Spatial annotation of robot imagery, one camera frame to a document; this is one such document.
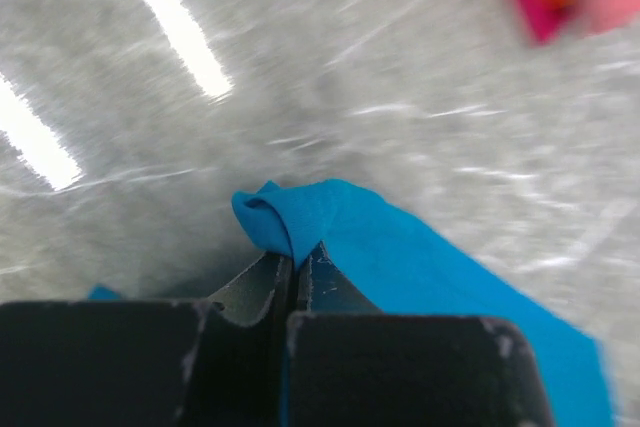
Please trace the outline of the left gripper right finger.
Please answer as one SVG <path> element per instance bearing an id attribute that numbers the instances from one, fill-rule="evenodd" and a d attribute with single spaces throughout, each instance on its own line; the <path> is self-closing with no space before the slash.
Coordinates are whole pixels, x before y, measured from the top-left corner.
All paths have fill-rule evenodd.
<path id="1" fill-rule="evenodd" d="M 337 268 L 323 243 L 309 254 L 297 278 L 297 310 L 352 314 L 380 312 Z"/>

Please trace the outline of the blue t shirt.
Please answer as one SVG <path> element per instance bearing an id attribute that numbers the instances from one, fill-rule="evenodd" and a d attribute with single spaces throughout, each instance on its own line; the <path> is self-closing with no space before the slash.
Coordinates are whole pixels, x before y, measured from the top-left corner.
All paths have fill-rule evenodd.
<path id="1" fill-rule="evenodd" d="M 290 259 L 259 323 L 206 299 L 85 306 L 93 361 L 81 426 L 610 426 L 597 342 L 417 217 L 341 180 L 238 192 L 264 253 Z M 323 243 L 378 314 L 300 311 Z"/>

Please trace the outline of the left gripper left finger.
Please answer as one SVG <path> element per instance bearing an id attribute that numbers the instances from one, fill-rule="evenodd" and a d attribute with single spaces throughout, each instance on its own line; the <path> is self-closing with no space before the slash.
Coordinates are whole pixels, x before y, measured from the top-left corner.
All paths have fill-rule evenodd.
<path id="1" fill-rule="evenodd" d="M 208 300 L 226 320 L 242 327 L 253 326 L 267 316 L 279 282 L 284 279 L 287 284 L 289 274 L 290 259 L 267 252 Z"/>

